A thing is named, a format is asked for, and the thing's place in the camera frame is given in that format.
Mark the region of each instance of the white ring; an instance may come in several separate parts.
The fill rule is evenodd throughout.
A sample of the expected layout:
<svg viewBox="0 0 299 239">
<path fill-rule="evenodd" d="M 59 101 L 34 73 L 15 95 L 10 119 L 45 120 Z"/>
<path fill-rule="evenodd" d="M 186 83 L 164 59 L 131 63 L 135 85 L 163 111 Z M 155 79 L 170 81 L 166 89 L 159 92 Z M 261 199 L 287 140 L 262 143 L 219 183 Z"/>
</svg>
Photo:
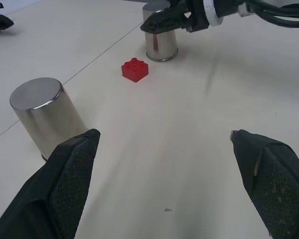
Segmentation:
<svg viewBox="0 0 299 239">
<path fill-rule="evenodd" d="M 214 0 L 204 0 L 204 8 L 207 20 L 211 26 L 218 26 L 223 22 L 224 18 L 219 18 L 216 14 Z"/>
</svg>

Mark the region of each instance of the table seam line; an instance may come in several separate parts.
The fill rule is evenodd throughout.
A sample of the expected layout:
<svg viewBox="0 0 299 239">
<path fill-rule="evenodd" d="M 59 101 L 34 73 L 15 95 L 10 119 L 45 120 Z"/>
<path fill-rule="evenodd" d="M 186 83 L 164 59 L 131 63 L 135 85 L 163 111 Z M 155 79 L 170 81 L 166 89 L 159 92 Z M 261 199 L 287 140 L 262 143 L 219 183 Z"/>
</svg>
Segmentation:
<svg viewBox="0 0 299 239">
<path fill-rule="evenodd" d="M 98 59 L 100 56 L 102 56 L 105 52 L 107 52 L 108 50 L 110 50 L 116 43 L 118 43 L 119 41 L 121 41 L 124 37 L 126 37 L 128 34 L 130 34 L 135 28 L 137 28 L 139 25 L 141 25 L 141 23 L 139 23 L 137 26 L 135 26 L 132 30 L 130 30 L 128 33 L 126 33 L 124 36 L 122 36 L 119 40 L 117 40 L 116 42 L 114 42 L 110 47 L 108 47 L 105 51 L 103 51 L 100 55 L 98 55 L 96 58 L 94 58 L 90 63 L 88 63 L 86 66 L 84 66 L 81 70 L 79 70 L 77 73 L 75 73 L 69 80 L 67 80 L 66 82 L 64 82 L 62 85 L 65 85 L 66 83 L 68 83 L 70 80 L 72 80 L 75 76 L 77 76 L 81 71 L 83 71 L 85 68 L 87 68 L 89 65 L 91 65 L 96 59 Z M 12 128 L 16 123 L 18 123 L 20 120 L 17 120 L 16 122 L 14 122 L 11 126 L 9 126 L 5 131 L 3 131 L 0 134 L 0 137 L 7 132 L 10 128 Z"/>
</svg>

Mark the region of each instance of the silver cylinder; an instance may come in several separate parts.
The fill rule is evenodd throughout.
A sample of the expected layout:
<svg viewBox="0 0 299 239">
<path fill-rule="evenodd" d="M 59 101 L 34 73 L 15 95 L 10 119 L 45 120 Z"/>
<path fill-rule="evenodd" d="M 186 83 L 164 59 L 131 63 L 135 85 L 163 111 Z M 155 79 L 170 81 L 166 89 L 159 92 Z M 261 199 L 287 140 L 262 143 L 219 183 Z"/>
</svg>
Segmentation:
<svg viewBox="0 0 299 239">
<path fill-rule="evenodd" d="M 58 144 L 87 131 L 56 79 L 38 78 L 20 85 L 11 94 L 10 104 L 44 159 Z"/>
<path fill-rule="evenodd" d="M 170 6 L 168 1 L 154 1 L 143 7 L 144 21 L 154 12 L 160 12 Z M 161 34 L 145 33 L 146 55 L 153 61 L 168 61 L 177 56 L 178 47 L 175 31 Z"/>
</svg>

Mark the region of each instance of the red lego brick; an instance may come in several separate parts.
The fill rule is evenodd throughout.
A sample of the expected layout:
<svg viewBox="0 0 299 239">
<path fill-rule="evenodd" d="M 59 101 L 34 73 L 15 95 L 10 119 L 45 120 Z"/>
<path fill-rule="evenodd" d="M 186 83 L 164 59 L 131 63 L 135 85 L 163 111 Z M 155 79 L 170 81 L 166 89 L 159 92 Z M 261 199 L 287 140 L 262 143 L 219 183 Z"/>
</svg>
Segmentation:
<svg viewBox="0 0 299 239">
<path fill-rule="evenodd" d="M 133 82 L 138 82 L 149 74 L 149 65 L 137 58 L 125 62 L 122 66 L 122 75 Z"/>
</svg>

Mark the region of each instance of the cylinder top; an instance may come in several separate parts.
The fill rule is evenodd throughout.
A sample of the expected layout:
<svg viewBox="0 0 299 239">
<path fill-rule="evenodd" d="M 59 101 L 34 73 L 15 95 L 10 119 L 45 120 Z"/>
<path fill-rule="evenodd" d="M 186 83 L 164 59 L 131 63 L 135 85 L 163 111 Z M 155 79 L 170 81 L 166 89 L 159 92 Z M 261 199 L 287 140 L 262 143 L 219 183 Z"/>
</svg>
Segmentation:
<svg viewBox="0 0 299 239">
<path fill-rule="evenodd" d="M 146 20 L 154 12 L 160 12 L 170 7 L 168 1 L 153 1 L 143 6 L 143 19 Z"/>
<path fill-rule="evenodd" d="M 62 84 L 53 78 L 37 78 L 16 88 L 10 96 L 11 106 L 18 111 L 35 110 L 58 98 Z"/>
</svg>

